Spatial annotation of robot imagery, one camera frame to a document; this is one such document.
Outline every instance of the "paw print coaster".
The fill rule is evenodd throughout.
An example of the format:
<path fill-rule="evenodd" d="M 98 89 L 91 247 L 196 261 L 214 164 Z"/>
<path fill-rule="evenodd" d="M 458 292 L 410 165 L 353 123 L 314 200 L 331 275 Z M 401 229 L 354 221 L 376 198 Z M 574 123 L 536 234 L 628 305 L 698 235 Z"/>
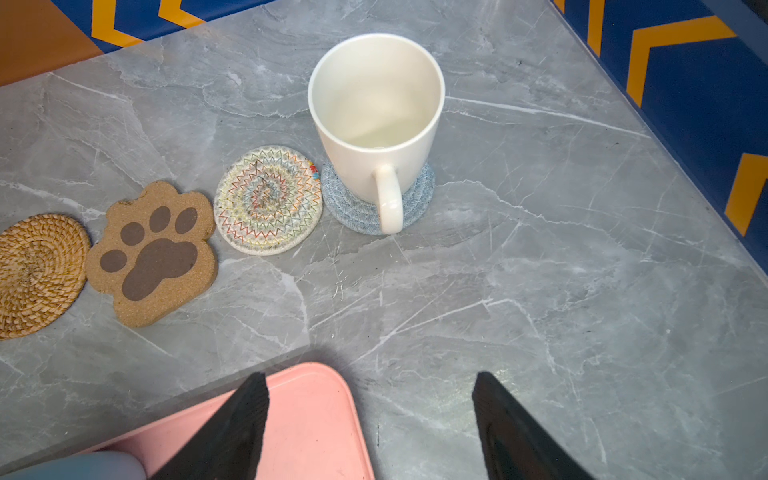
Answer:
<path fill-rule="evenodd" d="M 214 212 L 203 194 L 179 195 L 157 181 L 138 199 L 112 205 L 107 222 L 85 271 L 96 290 L 114 296 L 124 325 L 151 325 L 216 279 L 218 263 L 206 241 L 214 232 Z"/>

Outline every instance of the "cork coaster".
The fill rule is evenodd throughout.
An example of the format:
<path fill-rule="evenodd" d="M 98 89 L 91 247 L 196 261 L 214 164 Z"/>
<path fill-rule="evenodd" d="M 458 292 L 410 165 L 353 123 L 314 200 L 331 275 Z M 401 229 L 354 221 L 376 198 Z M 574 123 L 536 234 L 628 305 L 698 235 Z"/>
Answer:
<path fill-rule="evenodd" d="M 219 233 L 250 255 L 294 248 L 322 214 L 317 168 L 299 152 L 278 145 L 258 148 L 235 162 L 214 199 Z"/>
<path fill-rule="evenodd" d="M 88 280 L 114 296 L 126 326 L 147 326 L 200 295 L 216 279 L 218 263 L 206 241 L 214 212 L 198 192 L 179 195 L 163 181 L 136 200 L 107 210 L 104 238 L 88 254 Z"/>
<path fill-rule="evenodd" d="M 0 340 L 37 332 L 78 298 L 91 241 L 65 215 L 30 217 L 0 234 Z"/>

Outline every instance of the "colorful zigzag coaster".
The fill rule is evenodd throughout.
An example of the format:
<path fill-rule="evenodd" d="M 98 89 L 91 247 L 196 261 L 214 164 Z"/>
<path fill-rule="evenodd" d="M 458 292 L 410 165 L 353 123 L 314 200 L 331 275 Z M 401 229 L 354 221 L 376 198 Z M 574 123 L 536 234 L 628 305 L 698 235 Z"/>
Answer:
<path fill-rule="evenodd" d="M 435 172 L 425 164 L 413 185 L 402 195 L 402 227 L 424 215 L 435 193 Z M 323 167 L 323 198 L 333 216 L 357 233 L 383 235 L 376 205 L 360 200 L 347 190 L 328 163 Z"/>
<path fill-rule="evenodd" d="M 314 230 L 323 213 L 315 165 L 288 147 L 268 145 L 239 159 L 222 177 L 214 216 L 222 237 L 241 252 L 276 255 Z"/>

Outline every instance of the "woven rattan coaster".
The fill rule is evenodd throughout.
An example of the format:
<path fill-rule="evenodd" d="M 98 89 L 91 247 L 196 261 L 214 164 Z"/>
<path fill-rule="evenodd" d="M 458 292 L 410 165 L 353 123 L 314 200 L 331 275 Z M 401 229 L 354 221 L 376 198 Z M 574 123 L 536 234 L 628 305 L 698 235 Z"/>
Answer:
<path fill-rule="evenodd" d="M 88 233 L 65 215 L 36 215 L 0 234 L 0 340 L 56 320 L 85 284 Z"/>
<path fill-rule="evenodd" d="M 214 199 L 219 233 L 251 255 L 294 248 L 322 214 L 317 168 L 299 152 L 279 145 L 258 148 L 235 162 Z"/>

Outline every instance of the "yellow chevron stripe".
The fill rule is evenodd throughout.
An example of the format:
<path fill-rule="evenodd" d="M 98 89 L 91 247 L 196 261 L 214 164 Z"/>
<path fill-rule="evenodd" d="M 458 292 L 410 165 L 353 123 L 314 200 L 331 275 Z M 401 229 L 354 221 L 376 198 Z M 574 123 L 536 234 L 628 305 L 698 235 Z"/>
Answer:
<path fill-rule="evenodd" d="M 598 57 L 603 45 L 603 16 L 605 0 L 589 0 L 589 25 L 587 27 L 587 44 Z"/>
<path fill-rule="evenodd" d="M 746 235 L 746 229 L 755 214 L 757 202 L 768 180 L 768 157 L 742 154 L 736 180 L 725 206 L 725 215 L 736 230 Z"/>
<path fill-rule="evenodd" d="M 107 41 L 118 47 L 130 47 L 143 42 L 140 38 L 114 29 L 114 10 L 118 0 L 94 0 L 91 17 L 91 37 Z"/>
<path fill-rule="evenodd" d="M 635 30 L 632 34 L 632 49 L 629 56 L 627 93 L 638 107 L 642 106 L 645 75 L 648 71 L 648 57 L 653 47 L 718 40 L 735 36 L 736 34 L 714 15 Z"/>
<path fill-rule="evenodd" d="M 160 0 L 160 11 L 157 16 L 184 28 L 192 28 L 195 25 L 205 23 L 202 18 L 182 10 L 181 0 Z"/>

